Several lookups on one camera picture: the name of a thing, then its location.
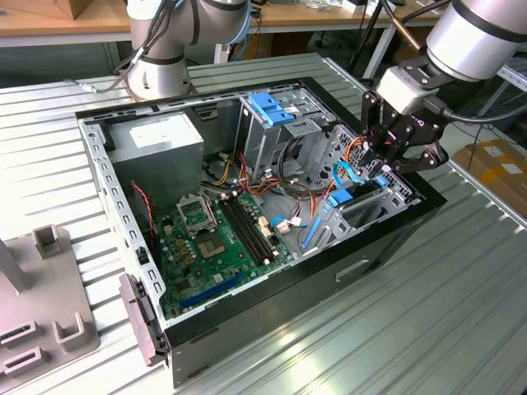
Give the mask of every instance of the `black wire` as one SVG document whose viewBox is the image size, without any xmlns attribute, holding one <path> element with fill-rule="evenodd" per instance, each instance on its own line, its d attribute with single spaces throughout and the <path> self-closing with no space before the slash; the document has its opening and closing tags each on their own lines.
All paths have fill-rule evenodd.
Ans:
<svg viewBox="0 0 527 395">
<path fill-rule="evenodd" d="M 287 144 L 280 151 L 280 156 L 278 157 L 278 161 L 277 161 L 277 177 L 278 177 L 278 182 L 280 183 L 280 186 L 284 190 L 284 193 L 286 193 L 288 196 L 295 198 L 297 200 L 298 199 L 306 200 L 308 198 L 311 198 L 311 196 L 321 195 L 322 193 L 325 192 L 325 188 L 311 190 L 306 185 L 298 181 L 296 181 L 293 185 L 298 185 L 303 189 L 293 188 L 293 185 L 289 184 L 284 177 L 283 162 L 286 158 L 286 155 L 289 152 L 291 152 L 300 143 L 302 138 L 303 137 L 290 138 Z"/>
<path fill-rule="evenodd" d="M 123 59 L 123 61 L 114 69 L 114 75 L 119 74 L 119 70 L 132 61 L 133 55 L 134 54 L 132 53 L 130 56 L 128 56 L 127 58 Z"/>
<path fill-rule="evenodd" d="M 159 8 L 157 9 L 157 12 L 156 12 L 156 15 L 154 16 L 154 18 L 152 19 L 152 22 L 150 24 L 150 26 L 148 26 L 148 31 L 147 31 L 147 37 L 146 39 L 142 42 L 142 45 L 141 47 L 139 48 L 143 48 L 144 51 L 142 53 L 142 56 L 146 55 L 148 53 L 148 51 L 150 50 L 150 48 L 160 39 L 160 37 L 162 35 L 164 35 L 166 33 L 166 31 L 168 30 L 168 26 L 170 24 L 170 13 L 169 12 L 165 12 L 165 11 L 162 11 L 165 6 L 166 6 L 166 2 L 167 0 L 163 0 L 159 6 Z M 163 31 L 159 34 L 159 35 L 156 35 L 157 34 L 157 31 L 159 30 L 159 27 L 161 26 L 161 23 L 163 22 L 163 19 L 168 16 L 168 21 L 163 29 Z M 102 89 L 102 90 L 98 90 L 97 93 L 107 93 L 107 92 L 110 92 L 112 89 L 114 89 L 122 80 L 124 80 L 124 78 L 126 78 L 126 76 L 132 71 L 133 69 L 133 64 L 130 63 L 130 65 L 128 65 L 128 68 L 126 69 L 126 71 L 119 77 L 115 80 L 115 82 L 113 84 L 111 84 L 110 86 L 108 86 L 107 88 L 105 89 Z"/>
<path fill-rule="evenodd" d="M 474 158 L 474 150 L 476 149 L 476 141 L 478 140 L 479 133 L 481 133 L 482 130 L 483 130 L 483 125 L 479 127 L 479 130 L 476 133 L 476 136 L 474 138 L 474 142 L 472 143 L 472 149 L 471 149 L 471 152 L 470 152 L 470 160 L 469 160 L 469 164 L 467 165 L 467 171 L 469 173 L 470 173 L 470 166 L 472 164 L 472 159 Z"/>
<path fill-rule="evenodd" d="M 433 2 L 432 4 L 428 4 L 427 6 L 420 8 L 414 12 L 410 12 L 408 15 L 401 18 L 401 22 L 405 24 L 406 22 L 412 20 L 413 18 L 416 18 L 422 14 L 425 14 L 429 11 L 435 10 L 436 8 L 442 7 L 445 4 L 448 4 L 450 0 L 438 0 L 437 2 Z"/>
<path fill-rule="evenodd" d="M 170 25 L 170 13 L 169 12 L 164 12 L 162 14 L 162 17 L 161 17 L 161 22 L 159 22 L 159 24 L 162 23 L 162 20 L 166 18 L 166 22 L 165 22 L 165 25 L 163 26 L 163 30 L 158 34 L 156 35 L 156 37 L 154 37 L 152 39 L 152 41 L 148 44 L 145 45 L 144 49 L 144 53 L 143 54 L 147 54 L 148 51 L 150 51 L 150 49 L 156 44 L 156 42 L 166 33 L 166 31 L 168 30 L 168 27 Z"/>
<path fill-rule="evenodd" d="M 102 46 L 102 50 L 105 51 L 106 67 L 108 68 L 108 71 L 111 74 L 112 73 L 112 67 L 110 65 L 110 60 L 108 59 L 108 54 L 106 53 L 105 43 L 100 43 L 100 45 Z"/>
<path fill-rule="evenodd" d="M 353 70 L 357 66 L 357 63 L 359 61 L 359 58 L 361 57 L 362 51 L 366 47 L 366 43 L 370 39 L 371 33 L 373 32 L 373 29 L 375 28 L 375 24 L 377 23 L 377 20 L 379 19 L 379 14 L 382 11 L 382 3 L 379 2 L 377 6 L 375 7 L 375 10 L 373 11 L 373 14 L 371 15 L 371 19 L 368 22 L 368 25 L 366 26 L 366 30 L 364 30 L 364 35 L 362 35 L 361 43 L 359 44 L 359 47 L 357 51 L 353 54 L 352 60 L 347 65 L 347 70 L 351 74 L 353 73 Z"/>
<path fill-rule="evenodd" d="M 262 31 L 262 17 L 255 18 L 256 23 L 258 23 L 258 29 L 254 32 L 255 35 L 258 35 L 258 38 L 256 39 L 256 51 L 254 52 L 254 57 L 258 57 L 258 48 L 260 48 L 260 32 Z"/>
<path fill-rule="evenodd" d="M 359 34 L 359 38 L 362 39 L 362 26 L 364 25 L 364 20 L 366 18 L 366 7 L 367 7 L 367 4 L 364 5 L 364 10 L 362 11 L 362 19 L 361 19 L 361 24 L 359 25 L 359 31 L 358 31 L 358 34 Z M 354 56 L 357 56 L 357 51 L 350 51 L 349 53 L 349 58 L 347 59 L 347 64 L 351 64 L 352 62 L 352 57 Z"/>
<path fill-rule="evenodd" d="M 366 8 L 367 8 L 367 4 L 364 5 L 364 10 L 362 11 L 362 19 L 361 19 L 361 24 L 359 25 L 359 31 L 358 31 L 359 37 L 362 37 L 362 25 L 364 25 L 364 20 L 366 19 Z"/>
<path fill-rule="evenodd" d="M 444 109 L 442 112 L 442 115 L 445 116 L 445 118 L 447 118 L 449 121 L 459 121 L 459 122 L 468 123 L 468 124 L 482 125 L 485 123 L 492 123 L 496 121 L 501 121 L 503 119 L 511 118 L 516 115 L 520 115 L 521 113 L 525 111 L 527 111 L 527 105 L 522 105 L 518 107 L 517 109 L 509 111 L 508 113 L 495 115 L 493 117 L 485 117 L 485 118 L 465 117 L 464 115 L 455 114 L 451 112 L 450 109 Z"/>
</svg>

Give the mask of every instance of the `aluminum workbench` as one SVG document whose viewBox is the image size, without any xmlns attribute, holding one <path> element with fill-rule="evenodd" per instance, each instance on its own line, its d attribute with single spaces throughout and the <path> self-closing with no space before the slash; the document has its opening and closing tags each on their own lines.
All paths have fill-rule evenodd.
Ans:
<svg viewBox="0 0 527 395">
<path fill-rule="evenodd" d="M 359 115 L 362 88 L 314 54 L 191 67 L 190 75 L 200 92 L 314 77 Z M 164 365 L 143 363 L 119 298 L 124 264 L 72 116 L 130 101 L 124 88 L 94 95 L 62 82 L 0 91 L 0 237 L 48 223 L 69 231 L 101 339 L 96 351 L 17 394 L 174 392 Z M 178 393 L 520 395 L 527 387 L 525 221 L 462 174 L 456 165 L 422 174 L 448 203 L 388 265 Z"/>
</svg>

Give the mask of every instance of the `chipset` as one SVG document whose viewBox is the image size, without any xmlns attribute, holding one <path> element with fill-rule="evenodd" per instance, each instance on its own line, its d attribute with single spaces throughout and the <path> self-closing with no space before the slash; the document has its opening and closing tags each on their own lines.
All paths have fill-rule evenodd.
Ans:
<svg viewBox="0 0 527 395">
<path fill-rule="evenodd" d="M 225 245 L 223 244 L 222 238 L 216 232 L 198 236 L 196 238 L 196 245 L 205 259 L 225 252 Z"/>
</svg>

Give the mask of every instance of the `ram slot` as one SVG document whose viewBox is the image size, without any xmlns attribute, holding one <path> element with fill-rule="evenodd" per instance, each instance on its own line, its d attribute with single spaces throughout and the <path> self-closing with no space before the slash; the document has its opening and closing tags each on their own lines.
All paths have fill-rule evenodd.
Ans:
<svg viewBox="0 0 527 395">
<path fill-rule="evenodd" d="M 273 251 L 253 226 L 251 219 L 238 201 L 221 202 L 220 208 L 256 264 L 261 265 L 265 263 L 265 259 L 270 261 L 274 258 Z"/>
</svg>

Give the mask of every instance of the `metal frame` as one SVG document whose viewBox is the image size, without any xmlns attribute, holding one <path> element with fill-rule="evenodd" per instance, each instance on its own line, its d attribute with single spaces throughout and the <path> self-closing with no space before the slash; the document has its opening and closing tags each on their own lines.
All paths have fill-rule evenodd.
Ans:
<svg viewBox="0 0 527 395">
<path fill-rule="evenodd" d="M 503 83 L 491 96 L 488 102 L 479 110 L 478 116 L 484 115 L 493 105 L 506 88 L 512 84 L 523 92 L 527 92 L 527 59 L 513 58 L 503 66 L 497 74 L 503 78 Z"/>
</svg>

